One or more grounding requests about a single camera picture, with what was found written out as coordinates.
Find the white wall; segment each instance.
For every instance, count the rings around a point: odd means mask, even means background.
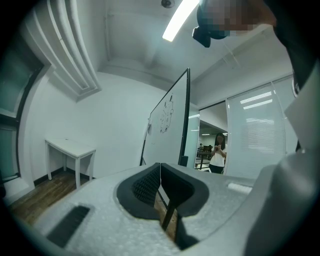
[[[196,84],[199,107],[218,103],[292,72],[287,51],[274,34],[235,57],[240,67],[224,63]]]
[[[200,110],[200,120],[227,132],[228,121],[226,103],[223,102]]]
[[[200,135],[199,140],[201,140],[200,143],[202,143],[203,146],[209,146],[209,145],[214,146],[216,141],[216,134],[205,135],[205,136]],[[228,143],[228,136],[225,136],[225,143]]]
[[[166,92],[112,74],[97,77],[102,91],[78,102],[68,119],[77,127],[70,138],[96,148],[93,176],[99,178],[139,166],[148,118]],[[89,160],[82,160],[82,173]],[[74,160],[67,167],[74,169]]]
[[[69,98],[55,84],[55,74],[50,75],[47,83],[40,84],[33,98],[28,116],[28,134],[26,145],[29,146],[30,165],[33,180],[47,174],[45,168],[45,138],[64,138],[72,133],[70,117],[76,106],[75,99]],[[50,149],[50,170],[63,166],[62,154]]]

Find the black rubber pad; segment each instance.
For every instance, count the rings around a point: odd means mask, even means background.
[[[161,185],[182,217],[196,215],[209,198],[206,184],[166,163],[161,164]]]
[[[74,207],[46,237],[57,246],[64,248],[82,221],[89,213],[85,206]]]
[[[132,216],[147,220],[159,220],[154,208],[156,194],[160,186],[160,164],[125,179],[116,190],[119,203]]]

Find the woman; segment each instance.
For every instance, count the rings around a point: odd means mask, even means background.
[[[211,152],[212,158],[209,164],[212,173],[222,174],[225,167],[227,147],[225,136],[222,133],[218,133],[215,137],[214,147]]]

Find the whiteboard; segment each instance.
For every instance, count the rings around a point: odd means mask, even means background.
[[[190,104],[190,69],[150,114],[142,158],[145,164],[179,164],[184,155]]]

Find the wooden floor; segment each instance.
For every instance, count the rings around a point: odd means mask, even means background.
[[[88,180],[80,178],[81,184]],[[21,197],[9,209],[11,213],[21,220],[32,225],[36,219],[52,204],[59,201],[72,191],[76,190],[75,174],[67,171],[61,171],[52,177],[52,180],[46,180],[35,187],[33,191]],[[160,196],[156,195],[154,208],[158,211],[160,223],[163,222],[167,209],[163,204]],[[174,241],[177,226],[177,212],[171,218],[166,229],[166,234]]]

